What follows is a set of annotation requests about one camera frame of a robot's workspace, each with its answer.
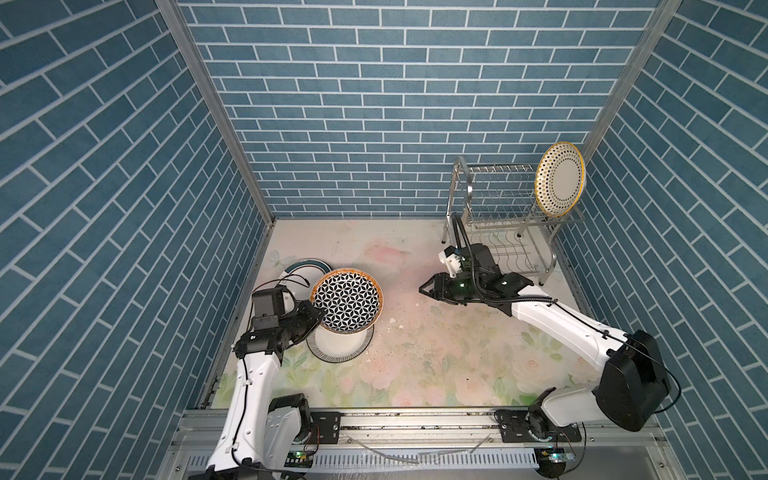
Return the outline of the white plate black striped rim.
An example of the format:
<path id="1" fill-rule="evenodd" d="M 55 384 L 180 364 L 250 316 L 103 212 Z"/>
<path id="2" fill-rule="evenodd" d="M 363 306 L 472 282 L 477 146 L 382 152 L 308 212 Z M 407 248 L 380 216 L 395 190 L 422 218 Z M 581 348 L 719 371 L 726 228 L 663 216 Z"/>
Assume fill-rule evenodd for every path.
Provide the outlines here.
<path id="1" fill-rule="evenodd" d="M 319 360 L 338 364 L 355 359 L 370 345 L 375 329 L 370 327 L 357 333 L 337 333 L 318 327 L 307 338 L 310 352 Z"/>

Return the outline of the black white geometric pattern plate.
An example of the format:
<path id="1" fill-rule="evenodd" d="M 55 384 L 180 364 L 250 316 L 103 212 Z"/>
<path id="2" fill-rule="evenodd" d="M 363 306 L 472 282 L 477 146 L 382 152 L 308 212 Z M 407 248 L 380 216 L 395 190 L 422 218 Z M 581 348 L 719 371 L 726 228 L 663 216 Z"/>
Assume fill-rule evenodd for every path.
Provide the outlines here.
<path id="1" fill-rule="evenodd" d="M 324 275 L 312 288 L 310 301 L 325 315 L 321 326 L 337 334 L 367 330 L 383 309 L 383 293 L 368 273 L 354 268 L 339 268 Z"/>

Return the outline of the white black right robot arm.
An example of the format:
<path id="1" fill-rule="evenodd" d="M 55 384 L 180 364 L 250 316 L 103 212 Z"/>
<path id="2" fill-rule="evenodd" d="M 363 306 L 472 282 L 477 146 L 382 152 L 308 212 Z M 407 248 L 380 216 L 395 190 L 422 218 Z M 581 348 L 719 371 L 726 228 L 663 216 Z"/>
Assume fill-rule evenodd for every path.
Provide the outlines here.
<path id="1" fill-rule="evenodd" d="M 600 373 L 597 383 L 544 390 L 524 422 L 529 434 L 548 441 L 573 424 L 608 420 L 638 432 L 679 382 L 663 363 L 656 340 L 643 330 L 632 334 L 602 324 L 549 296 L 517 273 L 475 281 L 468 272 L 437 273 L 419 293 L 451 305 L 484 304 L 524 321 L 577 353 Z"/>

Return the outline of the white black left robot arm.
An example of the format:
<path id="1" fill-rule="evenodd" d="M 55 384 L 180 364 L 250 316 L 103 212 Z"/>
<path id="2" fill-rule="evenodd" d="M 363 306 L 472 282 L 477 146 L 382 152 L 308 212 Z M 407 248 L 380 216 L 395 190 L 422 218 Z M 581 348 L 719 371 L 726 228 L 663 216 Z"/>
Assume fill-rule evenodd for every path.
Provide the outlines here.
<path id="1" fill-rule="evenodd" d="M 235 343 L 237 383 L 220 439 L 196 479 L 301 479 L 284 468 L 297 436 L 311 428 L 306 397 L 275 399 L 285 351 L 306 339 L 324 312 L 302 300 L 286 313 L 257 301 L 249 329 Z"/>

